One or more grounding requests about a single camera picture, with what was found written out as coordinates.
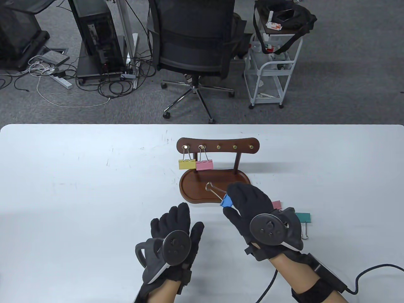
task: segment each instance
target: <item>bag strap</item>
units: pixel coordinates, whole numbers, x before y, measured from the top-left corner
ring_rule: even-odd
[[[268,52],[267,49],[265,48],[264,40],[259,31],[257,21],[255,20],[255,10],[257,10],[257,12],[258,12],[257,3],[254,4],[254,16],[252,18],[252,23],[255,28],[256,37],[258,38],[258,41],[261,43],[262,52],[264,54],[270,54],[270,52]],[[303,25],[299,29],[299,31],[292,38],[289,39],[288,42],[286,42],[280,49],[278,49],[276,52],[273,52],[273,53],[276,55],[280,55],[280,54],[286,52],[292,46],[293,43],[295,43],[299,38],[303,37],[305,34],[308,34],[310,32],[310,29],[313,29],[314,22],[316,22],[316,21],[317,21],[317,18],[315,18],[315,17],[311,18],[311,20],[308,21],[305,25]]]

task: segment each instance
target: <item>wooden tray base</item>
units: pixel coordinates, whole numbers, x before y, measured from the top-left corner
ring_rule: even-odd
[[[219,198],[212,192],[206,191],[205,186],[208,182],[224,191],[230,183],[242,182],[251,184],[250,180],[242,171],[238,170],[234,174],[233,169],[213,169],[213,170],[200,170],[195,169],[187,170],[179,181],[179,190],[182,197],[189,203],[221,203]],[[224,197],[221,191],[215,191],[219,196]]]

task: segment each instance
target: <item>metal stand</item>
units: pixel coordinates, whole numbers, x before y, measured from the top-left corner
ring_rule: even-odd
[[[130,19],[129,19],[129,15],[128,15],[128,7],[126,6],[126,1],[125,0],[116,0],[116,4],[118,6],[119,17],[122,22],[122,27],[124,29],[126,44],[128,46],[128,57],[126,60],[126,64],[129,64],[129,62],[130,62],[130,65],[132,66],[132,69],[133,69],[133,75],[122,74],[121,76],[126,79],[132,78],[133,79],[133,88],[136,89],[137,82],[138,82],[138,76],[139,76],[140,62],[136,65],[135,56],[136,56],[137,43],[139,41],[139,35],[136,33],[132,33],[132,29],[130,27]]]
[[[163,80],[161,82],[161,88],[167,88],[167,83],[174,84],[174,85],[180,85],[180,86],[187,86],[187,87],[189,87],[189,89],[182,96],[180,96],[177,100],[175,100],[173,103],[171,103],[171,105],[169,107],[167,107],[164,110],[164,113],[163,113],[163,118],[164,119],[170,119],[171,115],[168,112],[168,110],[170,108],[172,108],[177,103],[181,102],[188,94],[193,93],[193,94],[196,94],[199,97],[200,101],[202,102],[202,105],[205,108],[205,110],[206,110],[206,112],[207,112],[207,114],[209,116],[209,124],[215,124],[216,121],[212,118],[212,116],[211,116],[211,114],[209,112],[209,109],[206,106],[205,101],[203,100],[202,94],[200,93],[200,88],[206,88],[206,89],[211,89],[211,90],[220,90],[220,91],[228,92],[229,97],[234,97],[235,96],[235,92],[234,92],[233,89],[200,84],[199,83],[199,76],[192,76],[192,82],[191,83]]]

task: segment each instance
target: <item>computer tower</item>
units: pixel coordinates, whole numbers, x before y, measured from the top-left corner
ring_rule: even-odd
[[[123,72],[126,43],[121,49],[105,0],[69,0],[87,54],[100,74]]]
[[[34,15],[5,8],[0,1],[0,69],[25,70],[48,39]]]

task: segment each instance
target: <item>forearm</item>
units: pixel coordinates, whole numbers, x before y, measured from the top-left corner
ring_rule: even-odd
[[[320,277],[307,264],[290,260],[280,254],[269,260],[297,294],[308,291],[316,284]],[[324,303],[347,303],[337,291],[333,291]]]
[[[180,285],[180,281],[166,280],[162,286],[149,294],[147,303],[173,303]]]

